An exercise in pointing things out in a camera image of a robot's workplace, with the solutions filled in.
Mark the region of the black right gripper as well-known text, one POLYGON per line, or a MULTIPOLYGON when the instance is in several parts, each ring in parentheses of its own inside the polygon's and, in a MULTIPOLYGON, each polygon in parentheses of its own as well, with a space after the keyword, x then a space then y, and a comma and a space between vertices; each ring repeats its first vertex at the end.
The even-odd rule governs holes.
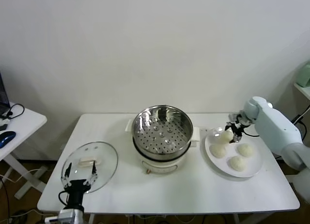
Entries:
POLYGON ((233 131, 233 138, 230 140, 230 144, 240 142, 242 133, 247 125, 240 123, 239 121, 231 121, 226 123, 226 130, 233 131))

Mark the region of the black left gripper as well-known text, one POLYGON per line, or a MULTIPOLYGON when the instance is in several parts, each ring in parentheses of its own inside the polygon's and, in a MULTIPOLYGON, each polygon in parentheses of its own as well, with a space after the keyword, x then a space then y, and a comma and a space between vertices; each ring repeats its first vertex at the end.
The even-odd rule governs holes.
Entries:
POLYGON ((90 190, 97 178, 97 169, 95 165, 96 161, 93 162, 91 175, 87 179, 69 180, 72 163, 69 163, 65 169, 64 174, 61 176, 62 185, 66 187, 64 191, 68 193, 68 202, 64 209, 84 209, 82 206, 84 194, 90 190))

